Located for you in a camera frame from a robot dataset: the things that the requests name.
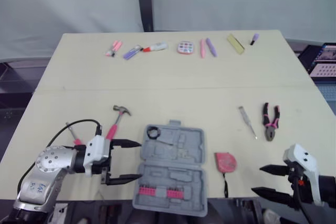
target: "pink hammer handle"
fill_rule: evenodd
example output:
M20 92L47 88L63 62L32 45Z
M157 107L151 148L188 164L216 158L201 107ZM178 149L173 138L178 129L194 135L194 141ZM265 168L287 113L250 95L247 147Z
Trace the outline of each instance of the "pink hammer handle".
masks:
M114 135L116 134L117 127L118 126L116 124L112 125L111 129L109 130L109 133L107 133L106 138L109 139L110 141L113 139Z
M80 139L77 138L77 139L74 140L74 144L75 145L82 145L83 143Z

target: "black cable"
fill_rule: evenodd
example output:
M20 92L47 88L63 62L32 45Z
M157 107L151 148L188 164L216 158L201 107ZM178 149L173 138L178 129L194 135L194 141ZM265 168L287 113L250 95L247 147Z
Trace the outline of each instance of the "black cable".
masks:
M298 177L294 178L293 184L294 184L294 194L293 194L294 201L299 205L303 215L307 219L307 222L309 224L313 224L312 219L310 218L307 210L303 207L303 204L301 202L300 191L299 191L299 178Z
M93 122L97 125L96 127L96 133L95 135L101 135L101 125L98 121L94 120L94 119L82 119L82 120L78 120L78 121L74 121L72 123L69 123L68 125L64 126L59 132L56 133L56 135L50 140L50 142L48 143L48 145L46 146L46 148L48 148L54 141L55 139L63 132L65 131L68 127L76 124L76 123L82 123L82 122ZM24 173L24 175L22 175L21 179L19 180L19 183L17 185L17 194L19 194L20 190L21 190L21 184L22 181L24 180L24 178L27 176L27 174L30 172L31 169L33 169L35 165L35 162L33 162L33 164L30 166L30 168Z
M228 198L229 197L229 191L228 191L228 188L227 188L225 173L223 173L223 177L224 177L224 196L225 196L225 198Z

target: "pliers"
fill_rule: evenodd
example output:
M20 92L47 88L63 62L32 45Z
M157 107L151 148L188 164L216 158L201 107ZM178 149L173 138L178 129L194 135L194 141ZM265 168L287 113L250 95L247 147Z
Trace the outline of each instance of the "pliers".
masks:
M266 127L266 139L272 141L275 136L275 129L279 127L279 118L280 118L280 108L279 106L274 107L275 118L272 123L269 122L268 117L268 102L265 103L263 108L263 125Z

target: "pink tape measure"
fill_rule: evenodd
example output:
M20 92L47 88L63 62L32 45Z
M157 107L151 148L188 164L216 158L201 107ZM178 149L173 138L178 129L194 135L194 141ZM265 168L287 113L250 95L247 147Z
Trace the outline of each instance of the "pink tape measure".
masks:
M229 192L228 192L228 186L227 186L227 181L225 179L225 173L232 173L237 167L237 161L235 157L230 154L229 152L226 153L215 153L216 156L216 163L218 170L223 173L224 177L224 195L225 198L228 198Z

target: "white table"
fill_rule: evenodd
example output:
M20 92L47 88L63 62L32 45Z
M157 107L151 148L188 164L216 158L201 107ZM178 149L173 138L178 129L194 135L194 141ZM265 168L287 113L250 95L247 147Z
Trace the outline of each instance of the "white table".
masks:
M183 126L200 127L206 136L208 197L223 197L224 181L215 165L215 152L230 152L237 170L227 174L231 197L255 196L252 187L266 186L291 192L285 177L259 171L267 164L283 164L282 155L299 143L318 160L321 174L335 175L336 119L318 89L291 51L281 33L259 31L260 39L248 46L255 31L232 31L246 45L238 55L226 41L229 31L131 34L65 34L0 163L0 198L14 199L22 173L66 121L93 118L106 134L116 119L114 104L126 106L116 137L142 142L149 123L167 124L181 120ZM199 40L209 37L218 58L207 51L200 58ZM115 39L124 45L116 58L104 56ZM181 40L195 43L195 53L180 55ZM166 41L169 49L139 53L125 61L121 55L136 44L147 46ZM262 107L280 105L280 128L267 142L262 125ZM243 105L258 140L252 136L238 111ZM87 142L94 126L75 125ZM71 145L69 132L55 145ZM136 173L140 148L113 150L112 174ZM134 182L101 186L100 176L68 175L59 200L131 199Z

